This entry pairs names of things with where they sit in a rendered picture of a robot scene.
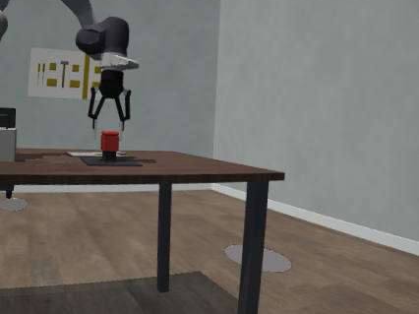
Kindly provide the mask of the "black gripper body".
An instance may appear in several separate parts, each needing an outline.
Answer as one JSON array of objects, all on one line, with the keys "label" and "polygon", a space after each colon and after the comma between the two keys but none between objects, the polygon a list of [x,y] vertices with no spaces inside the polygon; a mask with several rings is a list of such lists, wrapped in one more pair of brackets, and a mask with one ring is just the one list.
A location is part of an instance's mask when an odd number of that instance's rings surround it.
[{"label": "black gripper body", "polygon": [[121,71],[103,70],[101,72],[100,85],[98,86],[101,94],[103,95],[105,89],[109,88],[109,92],[106,98],[115,99],[113,90],[116,88],[118,91],[118,95],[120,95],[124,91],[123,76],[124,73]]}]

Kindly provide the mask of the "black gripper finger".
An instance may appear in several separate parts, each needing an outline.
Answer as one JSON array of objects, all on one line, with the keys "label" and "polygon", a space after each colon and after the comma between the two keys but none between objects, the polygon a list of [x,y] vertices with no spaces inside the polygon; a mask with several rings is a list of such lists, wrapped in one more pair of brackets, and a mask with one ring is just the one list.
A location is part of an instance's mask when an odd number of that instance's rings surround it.
[{"label": "black gripper finger", "polygon": [[97,110],[96,110],[95,114],[93,115],[92,110],[93,110],[94,98],[95,98],[95,94],[97,93],[98,90],[99,90],[98,87],[95,87],[95,88],[92,87],[91,88],[90,109],[89,109],[89,115],[88,115],[88,117],[92,118],[92,120],[93,120],[92,129],[94,129],[94,131],[93,131],[94,132],[94,134],[93,134],[93,139],[94,140],[96,140],[97,116],[99,114],[100,109],[102,108],[102,105],[103,105],[105,99],[106,99],[106,96],[109,92],[109,88],[105,89],[105,92],[104,92],[104,94],[103,94],[103,96],[102,96],[102,98],[99,102]]},{"label": "black gripper finger", "polygon": [[124,122],[126,120],[130,119],[130,94],[131,94],[131,91],[130,90],[125,90],[125,89],[123,91],[123,93],[125,95],[125,114],[126,114],[126,117],[124,117],[124,115],[123,115],[118,91],[117,91],[116,88],[113,91],[114,91],[114,95],[115,95],[115,102],[116,102],[118,114],[119,114],[119,117],[121,118],[120,122],[119,122],[119,141],[122,142],[122,131],[124,130]]}]

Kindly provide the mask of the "red self-inking stamp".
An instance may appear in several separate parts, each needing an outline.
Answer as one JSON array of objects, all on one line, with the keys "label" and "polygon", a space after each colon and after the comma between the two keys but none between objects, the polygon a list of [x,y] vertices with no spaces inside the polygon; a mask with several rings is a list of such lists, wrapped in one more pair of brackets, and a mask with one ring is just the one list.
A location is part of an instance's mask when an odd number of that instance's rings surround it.
[{"label": "red self-inking stamp", "polygon": [[119,133],[104,131],[104,133],[101,132],[101,134],[101,160],[104,162],[117,162],[116,152],[119,151]]}]

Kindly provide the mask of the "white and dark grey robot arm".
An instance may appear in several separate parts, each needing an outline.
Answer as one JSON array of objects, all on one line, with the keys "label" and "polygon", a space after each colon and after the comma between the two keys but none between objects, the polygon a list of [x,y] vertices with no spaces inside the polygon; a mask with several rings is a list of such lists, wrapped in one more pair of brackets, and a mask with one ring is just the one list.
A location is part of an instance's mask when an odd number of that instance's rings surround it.
[{"label": "white and dark grey robot arm", "polygon": [[[3,11],[9,1],[0,0],[0,41],[8,27]],[[101,69],[122,72],[127,68],[139,68],[138,62],[125,58],[129,44],[129,25],[124,19],[108,17],[99,23],[90,0],[61,1],[77,16],[82,26],[76,36],[76,45],[93,60],[99,60]]]}]

